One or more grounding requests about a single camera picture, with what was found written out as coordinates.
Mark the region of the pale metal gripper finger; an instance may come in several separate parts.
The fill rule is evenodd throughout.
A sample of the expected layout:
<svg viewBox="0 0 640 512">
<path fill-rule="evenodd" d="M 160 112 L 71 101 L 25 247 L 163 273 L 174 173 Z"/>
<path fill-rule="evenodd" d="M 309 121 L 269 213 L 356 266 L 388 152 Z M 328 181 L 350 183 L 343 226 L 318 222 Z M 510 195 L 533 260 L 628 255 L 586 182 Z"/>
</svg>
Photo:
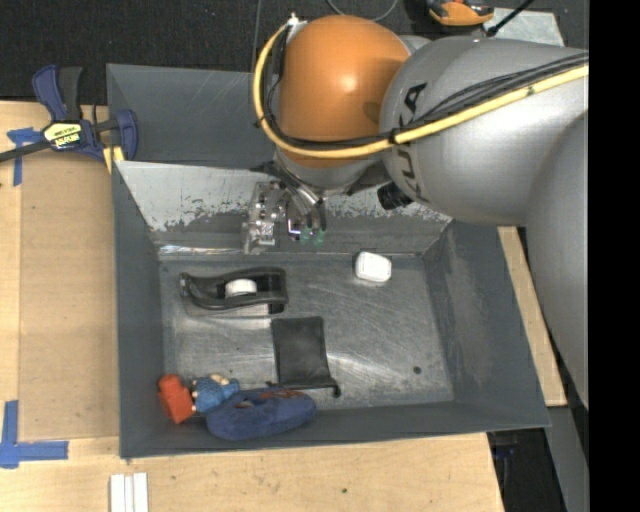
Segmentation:
<svg viewBox="0 0 640 512">
<path fill-rule="evenodd" d="M 285 201 L 282 194 L 270 194 L 261 209 L 261 245 L 276 244 L 277 227 L 285 213 Z"/>
<path fill-rule="evenodd" d="M 242 224 L 243 251 L 245 254 L 257 253 L 260 250 L 263 200 L 261 193 L 255 192 L 248 204 L 246 220 Z"/>
</svg>

